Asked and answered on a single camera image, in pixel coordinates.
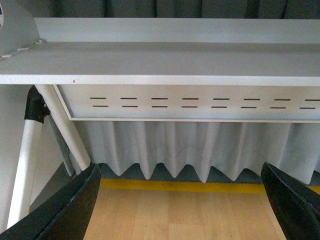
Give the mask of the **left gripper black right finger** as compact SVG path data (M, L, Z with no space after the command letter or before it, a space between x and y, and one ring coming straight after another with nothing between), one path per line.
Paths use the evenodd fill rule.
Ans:
M287 240L320 238L320 195L274 165L265 162L262 182Z

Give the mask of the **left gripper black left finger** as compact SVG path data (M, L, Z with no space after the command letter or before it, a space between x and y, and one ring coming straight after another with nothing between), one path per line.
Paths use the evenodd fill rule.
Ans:
M82 240L101 182L98 164L90 165L12 227L2 240Z

